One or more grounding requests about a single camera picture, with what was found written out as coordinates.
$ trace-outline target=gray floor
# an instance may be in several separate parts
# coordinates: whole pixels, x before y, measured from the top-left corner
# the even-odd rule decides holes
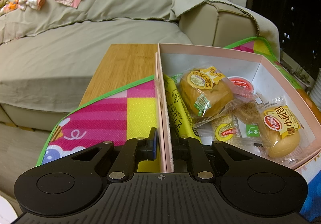
[[[16,179],[36,165],[49,134],[47,131],[25,131],[0,123],[0,191],[14,197]]]

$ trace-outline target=pink box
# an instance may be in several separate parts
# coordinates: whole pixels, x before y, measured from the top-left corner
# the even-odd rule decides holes
[[[264,56],[219,47],[161,43],[158,44],[156,54],[155,83],[158,90],[159,116],[162,117],[159,122],[163,126],[159,133],[164,172],[174,172],[174,165],[163,73],[178,74],[191,67],[200,67],[205,61],[211,61],[225,76],[248,79],[266,100],[278,96],[285,98],[288,107],[304,126],[312,147],[309,156],[290,165],[292,169],[298,169],[321,152],[321,125],[298,92]]]

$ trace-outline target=wooden table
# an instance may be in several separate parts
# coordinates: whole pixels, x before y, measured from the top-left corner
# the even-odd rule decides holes
[[[92,77],[79,106],[119,87],[154,75],[156,52],[156,44],[111,45]]]

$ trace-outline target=sofa backrest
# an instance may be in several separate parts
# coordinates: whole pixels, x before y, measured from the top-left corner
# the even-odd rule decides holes
[[[35,36],[48,29],[83,21],[106,21],[116,17],[168,20],[174,0],[81,0],[78,8],[46,0],[40,11],[27,7],[0,17],[0,44]]]

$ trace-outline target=blue fabric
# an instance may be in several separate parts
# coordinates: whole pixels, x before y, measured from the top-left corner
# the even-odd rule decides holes
[[[312,221],[321,216],[321,171],[309,183],[308,187],[308,196],[300,214],[308,221]]]

